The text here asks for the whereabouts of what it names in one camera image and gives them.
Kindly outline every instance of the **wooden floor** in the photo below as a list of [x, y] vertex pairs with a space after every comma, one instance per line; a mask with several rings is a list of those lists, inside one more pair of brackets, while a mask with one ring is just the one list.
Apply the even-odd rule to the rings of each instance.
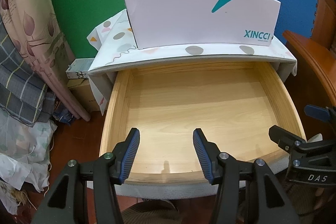
[[[54, 134], [54, 147], [50, 152], [49, 183], [53, 184], [58, 174], [66, 163], [71, 159], [78, 162], [95, 160], [99, 156], [101, 135], [104, 126], [105, 116], [100, 112], [92, 112], [90, 122], [83, 119], [76, 120], [71, 126], [58, 124]], [[28, 193], [31, 202], [38, 207], [43, 200], [43, 193]], [[120, 210], [141, 202], [140, 198], [118, 196]], [[215, 196], [205, 198], [184, 199], [176, 202], [179, 211], [184, 217], [183, 224], [206, 224], [209, 223]], [[96, 222], [95, 205], [93, 201], [93, 190], [87, 192], [89, 224]]]

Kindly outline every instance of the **pink floral fabric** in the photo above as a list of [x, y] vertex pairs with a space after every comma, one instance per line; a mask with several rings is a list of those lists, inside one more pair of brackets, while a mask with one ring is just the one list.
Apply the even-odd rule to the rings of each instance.
[[16, 49], [76, 117], [90, 120], [67, 87], [75, 59], [58, 26], [51, 0], [0, 0], [0, 15]]

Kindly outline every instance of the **box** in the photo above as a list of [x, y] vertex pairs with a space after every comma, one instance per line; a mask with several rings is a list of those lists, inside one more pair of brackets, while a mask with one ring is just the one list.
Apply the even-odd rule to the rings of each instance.
[[67, 77], [69, 79], [88, 78], [87, 71], [93, 60], [94, 58], [75, 59], [66, 70]]
[[70, 79], [67, 86], [88, 112], [100, 111], [88, 79]]
[[139, 49], [194, 43], [269, 46], [278, 0], [125, 0]]

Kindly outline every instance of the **wooden drawer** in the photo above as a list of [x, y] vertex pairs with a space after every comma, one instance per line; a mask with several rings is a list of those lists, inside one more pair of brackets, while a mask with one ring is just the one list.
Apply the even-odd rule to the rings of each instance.
[[100, 155], [140, 130], [132, 183], [204, 182], [193, 146], [201, 128], [209, 141], [238, 160], [285, 154], [268, 137], [274, 124], [305, 139], [286, 88], [267, 62], [207, 62], [118, 72]]

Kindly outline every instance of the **small box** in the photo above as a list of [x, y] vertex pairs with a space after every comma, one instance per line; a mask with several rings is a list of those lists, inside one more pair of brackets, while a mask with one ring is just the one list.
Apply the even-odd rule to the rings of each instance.
[[139, 49], [195, 43], [269, 46], [278, 0], [125, 0]]
[[88, 112], [100, 111], [88, 79], [70, 79], [67, 86], [73, 96]]
[[88, 78], [89, 70], [94, 58], [78, 58], [66, 70], [68, 79]]

